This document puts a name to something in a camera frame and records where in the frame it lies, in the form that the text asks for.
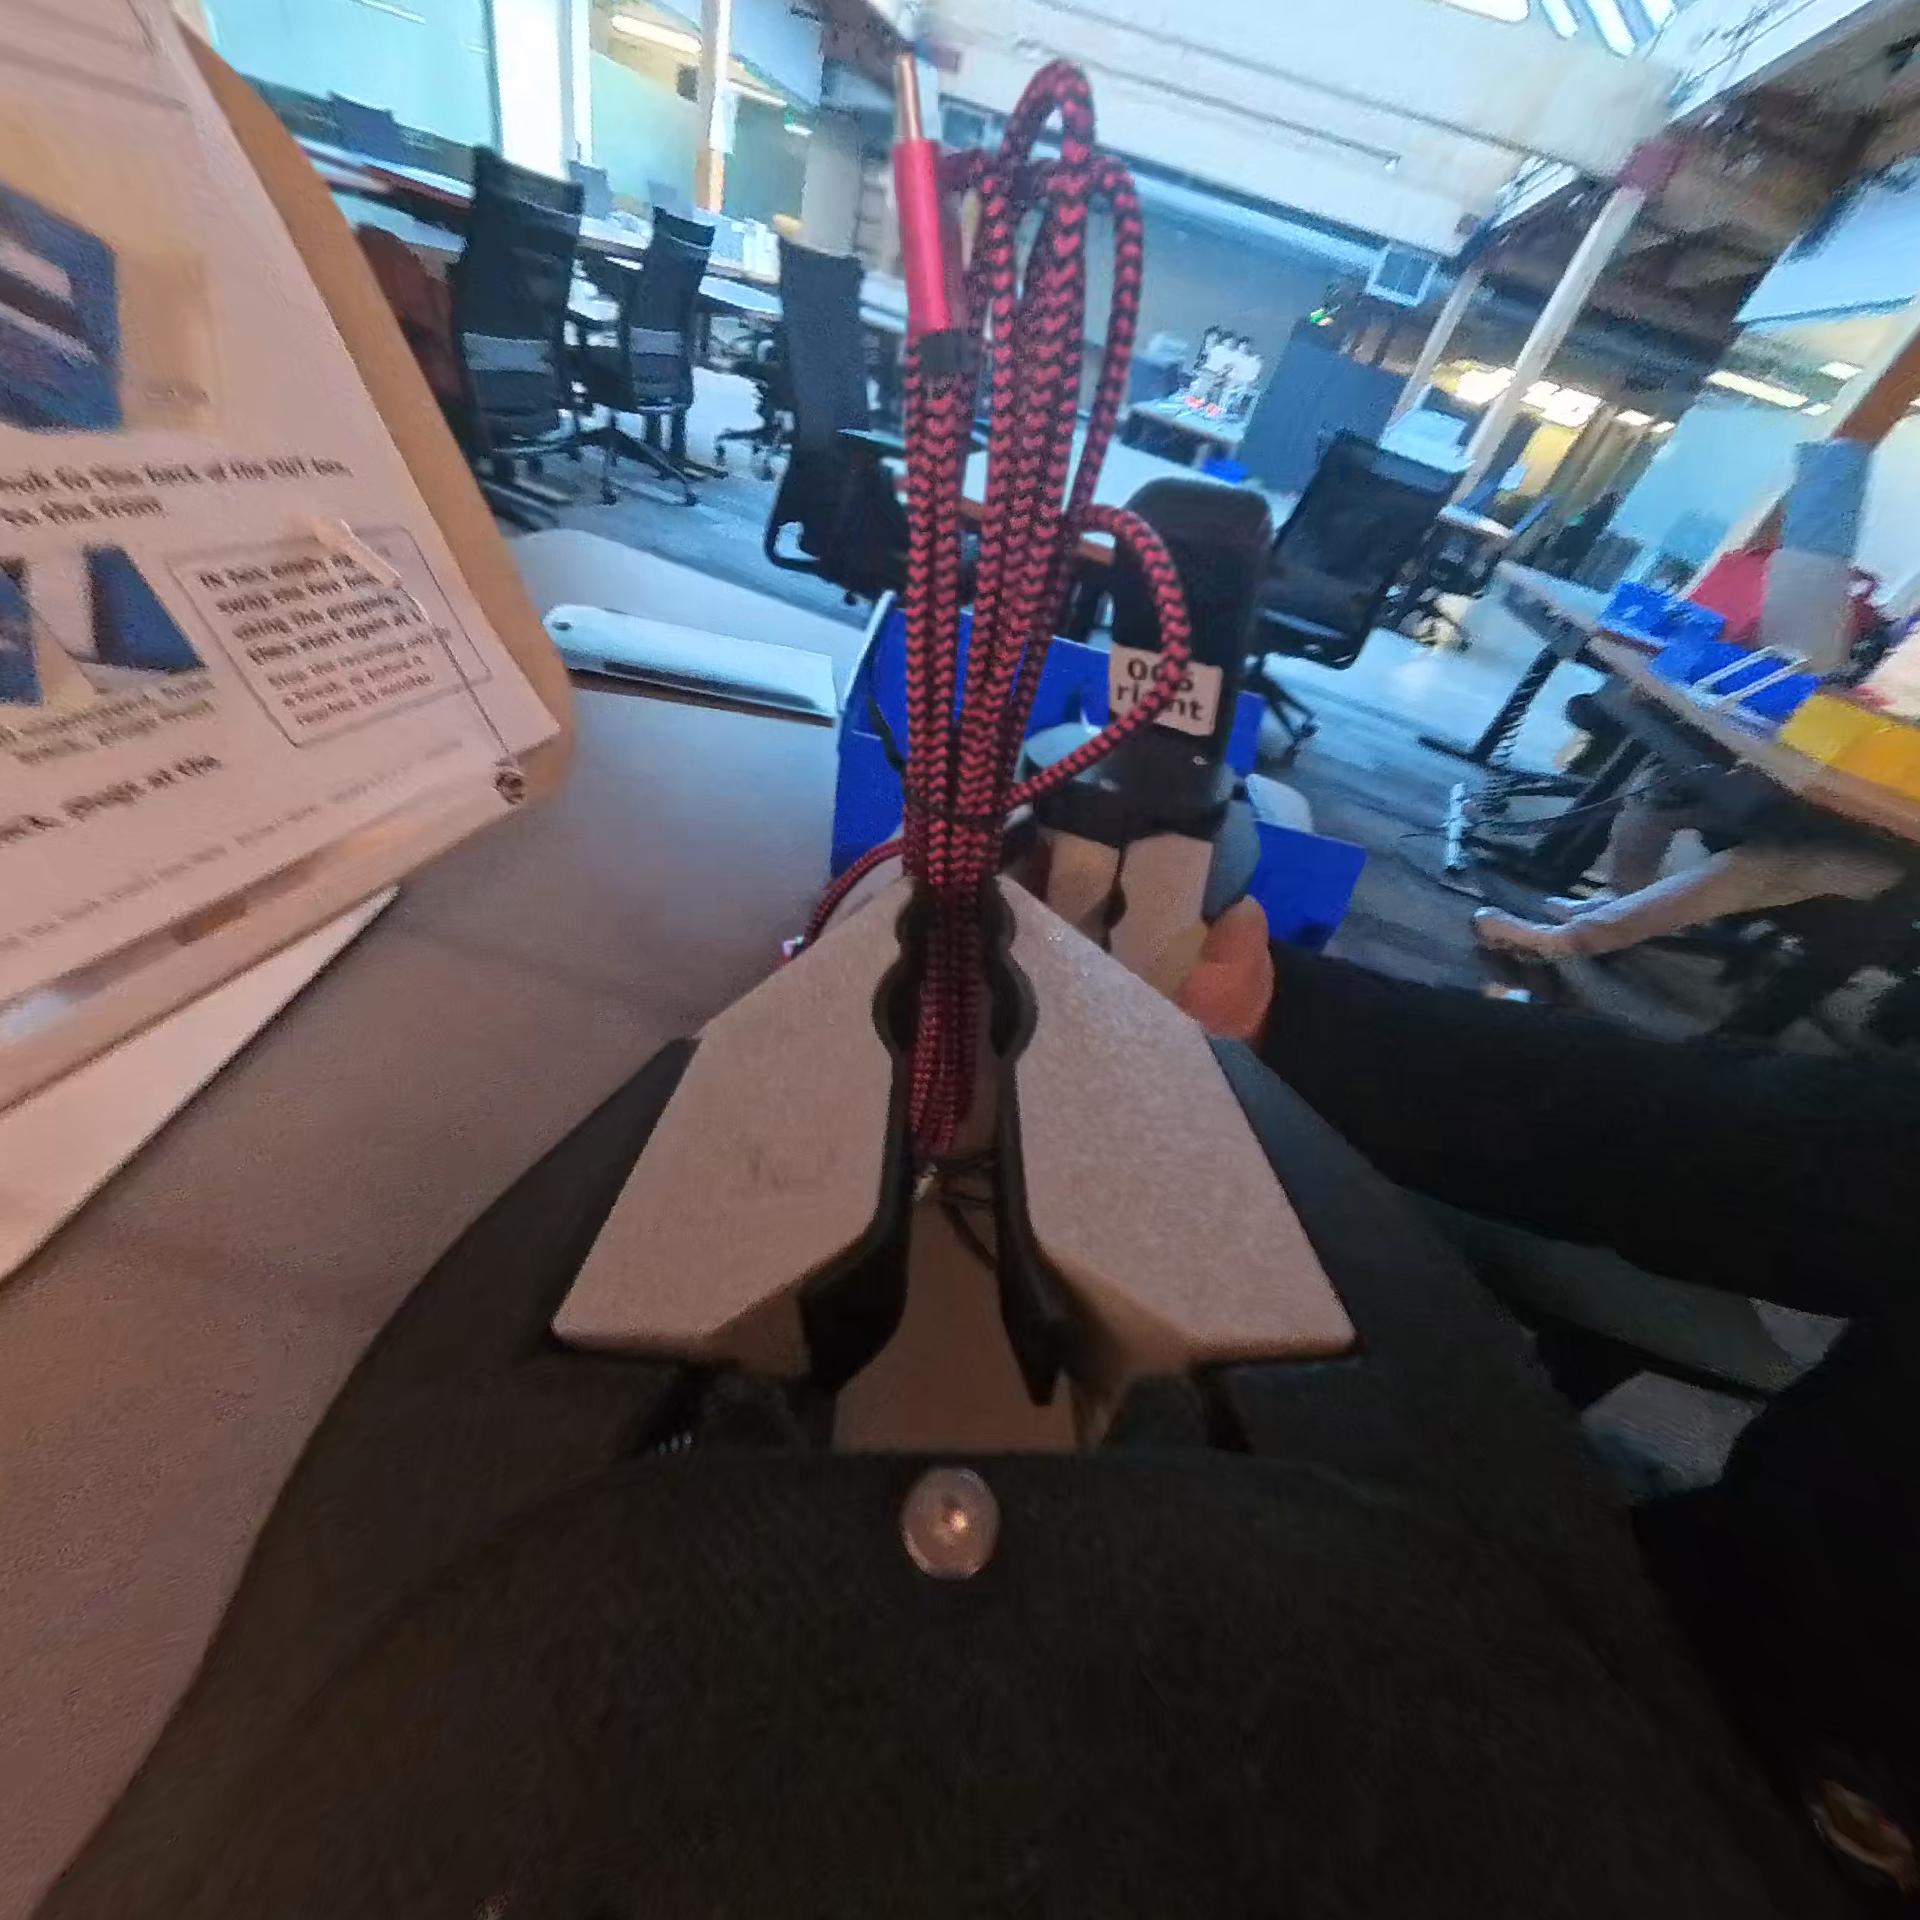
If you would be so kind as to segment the white sheet holder bar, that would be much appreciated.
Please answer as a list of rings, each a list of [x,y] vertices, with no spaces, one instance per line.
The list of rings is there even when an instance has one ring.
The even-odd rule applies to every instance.
[[[3,1107],[14,1109],[154,1028],[516,809],[557,790],[540,751],[446,785],[154,932],[4,1001]]]

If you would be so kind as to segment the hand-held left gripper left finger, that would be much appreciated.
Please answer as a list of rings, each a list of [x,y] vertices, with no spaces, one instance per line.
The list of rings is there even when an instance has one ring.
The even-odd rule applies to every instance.
[[[692,1043],[551,1330],[581,1354],[850,1382],[906,1307],[911,1166],[892,996],[906,879]]]

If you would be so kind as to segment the blue bin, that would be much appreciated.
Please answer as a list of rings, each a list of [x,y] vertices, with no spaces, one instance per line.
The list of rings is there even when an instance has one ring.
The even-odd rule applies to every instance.
[[[1105,646],[1057,639],[1047,654],[1028,734],[1102,727],[1109,719],[1111,687],[1113,671]],[[1262,718],[1257,697],[1242,692],[1223,758],[1255,802],[1259,857],[1250,897],[1262,903],[1276,940],[1323,951],[1354,903],[1366,855],[1350,841],[1317,833],[1308,802],[1297,790],[1257,775]],[[898,833],[906,748],[906,613],[885,594],[867,619],[838,715],[830,879],[838,879]]]

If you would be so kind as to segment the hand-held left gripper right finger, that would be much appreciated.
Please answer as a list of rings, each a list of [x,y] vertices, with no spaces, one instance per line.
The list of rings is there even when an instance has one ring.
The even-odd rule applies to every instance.
[[[1345,1361],[1356,1326],[1265,1149],[1242,1053],[1002,885],[1002,1322],[1028,1397]]]

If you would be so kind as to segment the printed instruction sheet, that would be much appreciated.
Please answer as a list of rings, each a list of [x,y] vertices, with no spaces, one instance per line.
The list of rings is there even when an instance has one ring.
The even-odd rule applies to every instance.
[[[164,4],[4,4],[4,996],[561,729]]]

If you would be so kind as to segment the long wooden worktable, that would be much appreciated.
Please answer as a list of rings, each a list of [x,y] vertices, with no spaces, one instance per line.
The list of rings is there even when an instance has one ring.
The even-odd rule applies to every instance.
[[[1658,711],[1669,731],[1686,729],[1710,739],[1802,802],[1918,845],[1915,799],[1742,727],[1730,708],[1703,706],[1686,687],[1667,684],[1650,670],[1644,646],[1601,623],[1603,594],[1514,563],[1498,569],[1498,582],[1503,607],[1530,623],[1563,663],[1603,671],[1620,692],[1617,703],[1629,715]]]

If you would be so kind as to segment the black office chair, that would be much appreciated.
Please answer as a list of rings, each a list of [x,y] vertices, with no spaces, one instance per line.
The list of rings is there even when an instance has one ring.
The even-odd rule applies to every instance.
[[[1278,661],[1350,668],[1455,492],[1459,471],[1425,465],[1350,430],[1325,443],[1270,545],[1246,661],[1250,690],[1297,755],[1315,711],[1290,692]]]
[[[583,274],[613,301],[610,326],[575,319],[574,386],[585,399],[581,443],[602,453],[598,495],[617,501],[617,459],[631,457],[694,507],[683,468],[686,417],[694,397],[692,332],[715,223],[659,213],[636,262],[589,252]]]
[[[465,247],[447,268],[447,422],[491,511],[523,533],[557,525],[570,503],[542,479],[545,457],[581,454],[567,323],[583,213],[575,183],[471,153]]]
[[[908,515],[895,438],[873,430],[861,266],[782,239],[779,346],[793,435],[764,523],[764,557],[782,571],[873,603],[906,588]]]

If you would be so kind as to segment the person's right forearm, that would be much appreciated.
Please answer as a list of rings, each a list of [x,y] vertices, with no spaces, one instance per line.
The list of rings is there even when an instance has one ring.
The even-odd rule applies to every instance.
[[[1650,1039],[1270,953],[1259,1059],[1386,1179],[1667,1279],[1915,1330],[1910,1062]]]

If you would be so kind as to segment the person's right hand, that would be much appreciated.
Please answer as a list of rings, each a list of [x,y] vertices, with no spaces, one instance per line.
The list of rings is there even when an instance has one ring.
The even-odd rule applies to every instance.
[[[1257,1046],[1278,987],[1259,901],[1244,897],[1203,927],[1173,1003],[1211,1037]]]

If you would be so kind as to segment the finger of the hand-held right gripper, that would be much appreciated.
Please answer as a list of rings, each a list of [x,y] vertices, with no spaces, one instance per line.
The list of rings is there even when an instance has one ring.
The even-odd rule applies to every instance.
[[[1113,959],[1159,994],[1180,993],[1204,946],[1211,869],[1214,845],[1195,837],[1146,837],[1121,855]]]
[[[1068,926],[1092,942],[1109,942],[1121,911],[1121,849],[1065,833],[1042,829],[1042,899]]]

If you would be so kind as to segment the white stand base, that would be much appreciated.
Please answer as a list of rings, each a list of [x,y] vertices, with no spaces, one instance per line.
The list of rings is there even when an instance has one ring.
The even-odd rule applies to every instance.
[[[29,1262],[397,899],[388,887],[3,1115],[3,1278]]]

